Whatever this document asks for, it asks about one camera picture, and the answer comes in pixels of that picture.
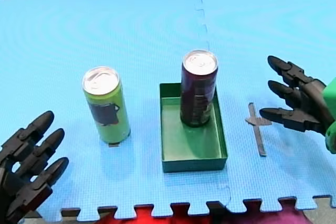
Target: robotic hand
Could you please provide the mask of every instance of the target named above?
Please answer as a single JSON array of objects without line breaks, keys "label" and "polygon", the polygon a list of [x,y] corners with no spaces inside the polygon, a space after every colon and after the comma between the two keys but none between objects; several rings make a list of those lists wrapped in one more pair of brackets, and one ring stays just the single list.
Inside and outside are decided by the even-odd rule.
[{"label": "robotic hand", "polygon": [[293,110],[264,108],[260,115],[289,129],[312,130],[325,135],[327,149],[336,154],[336,112],[332,110],[336,108],[335,80],[328,88],[320,80],[307,77],[304,70],[292,62],[269,56],[268,63],[288,85],[268,81],[269,88]]},{"label": "robotic hand", "polygon": [[[19,129],[3,145],[0,151],[0,224],[14,224],[29,211],[36,210],[53,192],[51,186],[65,171],[69,161],[60,158],[46,170],[48,160],[64,138],[63,129],[42,139],[54,120],[47,111],[36,118],[26,129]],[[13,165],[20,162],[17,171]]]}]

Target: green plastic box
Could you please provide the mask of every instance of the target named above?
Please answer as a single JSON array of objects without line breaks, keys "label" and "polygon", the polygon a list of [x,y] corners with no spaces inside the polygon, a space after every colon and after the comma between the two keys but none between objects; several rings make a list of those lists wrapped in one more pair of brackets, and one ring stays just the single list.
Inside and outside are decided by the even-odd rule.
[{"label": "green plastic box", "polygon": [[217,91],[210,121],[189,127],[180,120],[180,83],[160,84],[162,165],[165,173],[221,170],[227,150]]}]

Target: can label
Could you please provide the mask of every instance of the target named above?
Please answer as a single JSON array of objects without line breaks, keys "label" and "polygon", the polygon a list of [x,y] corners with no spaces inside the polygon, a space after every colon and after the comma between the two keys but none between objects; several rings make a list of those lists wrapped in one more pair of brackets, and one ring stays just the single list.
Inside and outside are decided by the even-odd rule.
[{"label": "can label", "polygon": [[119,123],[117,112],[120,110],[120,107],[115,103],[105,105],[89,103],[89,107],[94,120],[102,126]]}]

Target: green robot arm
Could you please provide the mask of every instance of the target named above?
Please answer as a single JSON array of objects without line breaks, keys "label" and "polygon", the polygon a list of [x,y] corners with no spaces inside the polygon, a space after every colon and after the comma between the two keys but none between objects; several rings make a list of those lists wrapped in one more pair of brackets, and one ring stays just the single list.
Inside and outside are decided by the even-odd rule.
[{"label": "green robot arm", "polygon": [[[323,98],[331,115],[336,119],[336,78],[324,89]],[[327,129],[325,139],[328,150],[336,154],[336,121]]]}]

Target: blue foam mat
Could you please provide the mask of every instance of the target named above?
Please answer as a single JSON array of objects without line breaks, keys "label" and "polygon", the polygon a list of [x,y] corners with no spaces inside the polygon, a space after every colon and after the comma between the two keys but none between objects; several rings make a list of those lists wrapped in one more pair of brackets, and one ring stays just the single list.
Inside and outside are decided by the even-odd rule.
[{"label": "blue foam mat", "polygon": [[[60,220],[61,208],[78,207],[79,220],[95,220],[98,207],[117,206],[117,218],[130,218],[134,205],[153,204],[153,215],[168,216],[170,203],[189,202],[190,214],[206,214],[207,201],[240,212],[245,199],[275,211],[278,198],[296,197],[298,209],[310,209],[313,196],[334,196],[336,157],[321,136],[262,127],[268,156],[261,158],[244,121],[249,102],[284,105],[267,88],[268,79],[279,80],[269,54],[331,81],[334,12],[333,0],[1,0],[0,78],[8,94],[1,136],[49,109],[56,115],[49,132],[66,130],[52,161],[68,156],[69,168],[39,212]],[[163,174],[159,83],[179,81],[182,56],[195,48],[220,61],[229,159],[219,172]],[[82,75],[98,65],[116,68],[124,83],[132,135],[117,148],[99,141],[81,91]]]},{"label": "blue foam mat", "polygon": [[[1,1],[1,136],[49,109],[56,115],[49,132],[66,131],[51,161],[67,156],[69,167],[38,209],[47,220],[60,220],[61,208],[80,208],[84,221],[105,206],[132,218],[134,205],[153,204],[154,215],[169,216],[174,202],[192,202],[190,214],[207,214],[209,200],[229,202],[225,171],[162,172],[159,84],[180,81],[183,55],[207,49],[200,2]],[[117,148],[99,140],[81,90],[83,74],[98,65],[114,67],[124,86],[132,134]]]},{"label": "blue foam mat", "polygon": [[321,135],[279,124],[261,127],[267,157],[257,154],[252,128],[244,122],[248,103],[258,109],[284,107],[267,80],[282,82],[267,64],[275,55],[329,83],[336,64],[334,0],[202,0],[210,49],[220,57],[218,95],[229,153],[231,201],[242,212],[245,199],[261,199],[262,211],[280,210],[279,198],[297,198],[298,209],[316,207],[314,196],[332,196],[336,207],[336,156]]}]

